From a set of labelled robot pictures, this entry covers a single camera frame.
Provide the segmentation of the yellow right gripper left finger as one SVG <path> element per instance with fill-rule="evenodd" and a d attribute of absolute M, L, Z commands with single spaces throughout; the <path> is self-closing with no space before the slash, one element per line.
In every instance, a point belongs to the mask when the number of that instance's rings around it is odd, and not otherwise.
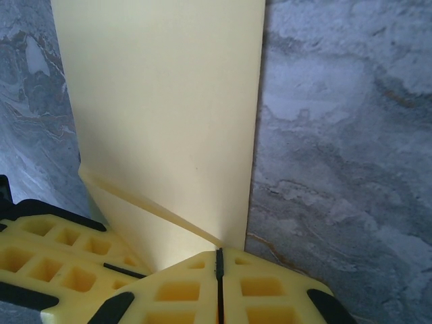
<path fill-rule="evenodd" d="M 201 252 L 120 288 L 84 314 L 41 313 L 43 324 L 220 324 L 220 251 Z"/>

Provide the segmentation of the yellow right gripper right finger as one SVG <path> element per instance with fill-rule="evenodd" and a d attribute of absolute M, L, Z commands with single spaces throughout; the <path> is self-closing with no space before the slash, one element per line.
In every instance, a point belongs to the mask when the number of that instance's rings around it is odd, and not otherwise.
<path fill-rule="evenodd" d="M 220 250 L 223 324 L 356 324 L 323 283 L 233 248 Z"/>

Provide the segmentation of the yellow paper sheet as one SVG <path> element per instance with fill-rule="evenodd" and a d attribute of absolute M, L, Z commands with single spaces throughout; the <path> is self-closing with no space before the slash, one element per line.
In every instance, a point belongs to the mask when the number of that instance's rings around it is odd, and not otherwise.
<path fill-rule="evenodd" d="M 51 0 L 80 151 L 153 271 L 243 249 L 265 0 Z"/>

